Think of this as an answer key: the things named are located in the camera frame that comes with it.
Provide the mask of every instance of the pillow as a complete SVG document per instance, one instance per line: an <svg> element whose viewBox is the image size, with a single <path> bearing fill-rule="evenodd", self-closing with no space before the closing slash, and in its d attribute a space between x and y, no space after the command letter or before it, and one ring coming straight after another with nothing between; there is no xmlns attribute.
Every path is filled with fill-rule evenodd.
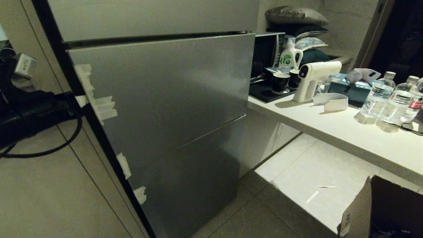
<svg viewBox="0 0 423 238"><path fill-rule="evenodd" d="M295 43L295 48L300 49L302 51L312 50L323 46L328 45L321 39L314 37L301 38Z"/></svg>
<svg viewBox="0 0 423 238"><path fill-rule="evenodd" d="M265 16L270 22L280 25L315 24L324 26L329 24L326 17L309 8L281 6L266 11Z"/></svg>
<svg viewBox="0 0 423 238"><path fill-rule="evenodd" d="M326 62L329 60L329 56L320 50L308 50L303 53L300 65L314 62Z"/></svg>
<svg viewBox="0 0 423 238"><path fill-rule="evenodd" d="M302 38L307 36L319 36L323 35L328 30L318 25L302 25L302 24L293 24L293 25L276 25L272 24L267 29L270 32L285 32L287 35L294 36L295 38Z"/></svg>

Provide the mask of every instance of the microwave oven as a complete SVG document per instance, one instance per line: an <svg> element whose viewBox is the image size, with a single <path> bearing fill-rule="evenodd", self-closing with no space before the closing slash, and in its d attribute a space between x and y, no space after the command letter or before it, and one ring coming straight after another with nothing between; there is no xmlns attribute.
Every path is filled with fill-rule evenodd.
<svg viewBox="0 0 423 238"><path fill-rule="evenodd" d="M257 78L265 73L264 68L279 66L284 36L285 33L281 32L255 34L251 79Z"/></svg>

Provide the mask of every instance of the gray tile floor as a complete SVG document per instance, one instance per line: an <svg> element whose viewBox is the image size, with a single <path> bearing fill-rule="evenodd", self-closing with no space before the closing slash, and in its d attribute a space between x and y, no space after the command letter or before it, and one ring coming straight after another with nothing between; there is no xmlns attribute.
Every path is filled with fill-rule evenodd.
<svg viewBox="0 0 423 238"><path fill-rule="evenodd" d="M375 174L423 190L302 134L245 175L236 199L191 238L336 238L343 211Z"/></svg>

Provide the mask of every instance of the white spray gun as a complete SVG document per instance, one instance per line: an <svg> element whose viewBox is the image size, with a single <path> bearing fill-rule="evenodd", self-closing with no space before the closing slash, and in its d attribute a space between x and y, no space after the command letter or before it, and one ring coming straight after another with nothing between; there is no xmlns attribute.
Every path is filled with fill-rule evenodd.
<svg viewBox="0 0 423 238"><path fill-rule="evenodd" d="M298 77L301 78L294 95L295 102L312 100L319 78L339 74L342 64L339 61L315 62L301 66Z"/></svg>

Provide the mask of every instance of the refrigerator drawer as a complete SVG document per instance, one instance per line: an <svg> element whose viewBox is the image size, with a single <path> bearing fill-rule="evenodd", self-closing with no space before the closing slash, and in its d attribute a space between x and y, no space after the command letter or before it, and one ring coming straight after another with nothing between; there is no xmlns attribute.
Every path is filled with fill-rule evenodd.
<svg viewBox="0 0 423 238"><path fill-rule="evenodd" d="M146 187L142 204L157 237L185 238L236 196L245 117L132 170L132 188Z"/></svg>
<svg viewBox="0 0 423 238"><path fill-rule="evenodd" d="M48 0L64 42L254 30L258 0Z"/></svg>
<svg viewBox="0 0 423 238"><path fill-rule="evenodd" d="M104 121L127 158L183 146L246 113L254 35L69 50L89 64L94 97L112 96L117 117Z"/></svg>

